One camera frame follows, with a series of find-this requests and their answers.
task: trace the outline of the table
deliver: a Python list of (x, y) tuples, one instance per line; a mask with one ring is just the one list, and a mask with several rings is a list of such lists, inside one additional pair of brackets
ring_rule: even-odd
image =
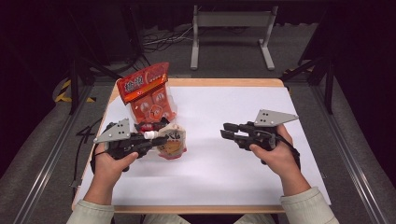
[[(219, 133), (222, 123), (254, 120), (264, 106), (265, 109), (295, 114), (283, 83), (279, 79), (260, 78), (170, 78), (168, 84), (178, 107), (177, 123), (187, 131), (187, 152), (174, 161), (134, 162), (114, 189), (116, 212), (284, 212), (278, 201), (282, 195), (278, 176), (251, 152), (238, 148), (233, 141), (222, 139)], [(198, 92), (201, 93), (199, 96), (191, 98)], [(127, 116), (123, 107), (115, 88), (100, 132), (111, 120)], [(285, 125), (302, 154), (303, 174), (313, 186), (319, 187), (330, 203), (300, 121)], [(91, 180), (92, 171), (87, 163), (73, 206), (85, 195)]]

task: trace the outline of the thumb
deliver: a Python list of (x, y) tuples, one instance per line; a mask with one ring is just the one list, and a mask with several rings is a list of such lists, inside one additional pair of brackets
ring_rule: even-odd
[(128, 156), (120, 159), (119, 163), (123, 168), (125, 168), (125, 167), (131, 165), (136, 160), (137, 156), (138, 156), (137, 152), (133, 152), (133, 153), (129, 154)]
[(251, 144), (249, 146), (250, 150), (256, 155), (258, 158), (262, 159), (263, 161), (266, 161), (266, 159), (269, 158), (268, 151), (263, 149), (262, 147), (259, 147), (255, 144)]

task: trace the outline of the gray floor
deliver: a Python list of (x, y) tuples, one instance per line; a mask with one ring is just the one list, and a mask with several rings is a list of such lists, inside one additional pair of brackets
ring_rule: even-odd
[[(147, 53), (146, 56), (151, 64), (169, 62), (171, 77), (280, 77), (286, 69), (297, 66), (297, 61), (315, 28), (315, 24), (274, 28), (269, 49), (276, 66), (275, 71), (265, 68), (257, 43), (262, 35), (261, 31), (251, 28), (239, 35), (225, 29), (201, 32), (197, 71), (190, 70), (191, 41), (188, 39), (164, 51)], [(321, 98), (318, 98), (318, 92), (323, 92), (322, 85), (310, 87), (304, 79), (305, 75), (302, 74), (285, 85), (290, 87), (291, 99), (300, 116), (319, 170), (326, 175), (324, 182), (332, 200), (332, 210), (341, 223), (396, 223), (393, 212), (396, 207), (395, 188), (375, 160), (339, 86), (334, 86), (334, 115), (329, 116), (323, 110)], [(75, 158), (81, 139), (76, 134), (102, 117), (112, 85), (105, 78), (98, 78), (92, 88), (86, 89), (97, 101), (83, 104), (78, 115), (73, 117), (76, 121), (65, 138), (59, 160), (43, 182), (44, 190), (31, 204), (30, 213), (25, 219), (21, 219), (23, 214), (18, 213), (47, 157), (51, 155), (53, 146), (57, 144), (64, 125), (71, 118), (68, 116), (70, 104), (57, 103), (37, 126), (0, 181), (0, 223), (12, 223), (17, 216), (25, 223), (66, 222), (71, 214), (73, 198), (69, 185), (73, 180)], [(361, 168), (374, 196), (375, 201), (370, 204), (378, 205), (385, 221), (381, 218), (375, 220), (368, 211), (370, 206), (361, 197), (357, 188), (359, 183), (350, 171), (329, 120), (335, 120), (339, 127), (338, 131), (346, 141), (349, 153)], [(97, 129), (98, 125), (95, 125), (92, 132)], [(91, 140), (92, 138), (88, 144), (82, 144), (78, 156), (78, 177), (82, 176), (85, 168), (92, 147)], [(139, 216), (116, 215), (117, 223), (138, 223), (138, 220)], [(284, 215), (280, 215), (280, 221), (282, 224), (289, 223)]]

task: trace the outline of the aluminum rail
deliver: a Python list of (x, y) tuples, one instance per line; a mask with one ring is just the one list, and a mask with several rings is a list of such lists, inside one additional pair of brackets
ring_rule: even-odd
[(361, 196), (361, 200), (366, 207), (370, 219), (373, 223), (389, 224), (388, 219), (384, 216), (378, 203), (376, 202), (373, 190), (370, 187), (370, 184), (368, 183), (363, 170), (351, 153), (347, 141), (342, 135), (342, 131), (340, 130), (337, 121), (335, 120), (333, 115), (330, 115), (327, 112), (327, 108), (325, 104), (323, 104), (324, 95), (320, 90), (320, 87), (311, 86), (311, 90), (314, 93), (318, 105), (320, 105), (320, 109), (325, 115), (325, 118), (331, 128), (332, 135), (334, 136), (336, 143), (338, 144), (339, 153), (344, 161), (344, 164), (346, 165), (346, 168), (349, 171), (349, 174), (352, 178), (353, 183), (355, 184), (359, 195)]
[(64, 150), (64, 141), (69, 135), (70, 130), (72, 129), (73, 124), (76, 121), (76, 118), (78, 118), (78, 114), (80, 113), (82, 107), (84, 106), (83, 102), (85, 99), (89, 97), (91, 90), (92, 90), (91, 86), (83, 87), (82, 94), (80, 95), (79, 98), (79, 101), (81, 103), (78, 105), (73, 115), (70, 115), (67, 118), (61, 130), (61, 133), (59, 134), (49, 156), (47, 157), (46, 162), (43, 165), (43, 168), (41, 168), (41, 171), (38, 173), (35, 183), (33, 184), (28, 196), (26, 197), (20, 209), (20, 212), (17, 214), (14, 220), (14, 224), (27, 223), (30, 216), (32, 215), (35, 206), (37, 205), (38, 200), (40, 199), (41, 194), (44, 191), (44, 188), (47, 186), (47, 183), (50, 180), (50, 176), (52, 175), (52, 172), (55, 169), (56, 163), (58, 162), (60, 156), (62, 155), (62, 152)]

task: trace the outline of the wrist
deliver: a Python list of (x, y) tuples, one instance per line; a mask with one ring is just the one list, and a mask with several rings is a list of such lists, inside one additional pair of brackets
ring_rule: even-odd
[(285, 196), (296, 195), (311, 189), (311, 186), (300, 171), (282, 175), (280, 179)]
[(84, 197), (84, 201), (101, 205), (111, 205), (113, 188), (113, 185), (103, 184), (94, 177)]
[(282, 172), (279, 172), (278, 175), (281, 179), (293, 179), (296, 176), (300, 176), (302, 174), (297, 164), (293, 163), (283, 168)]

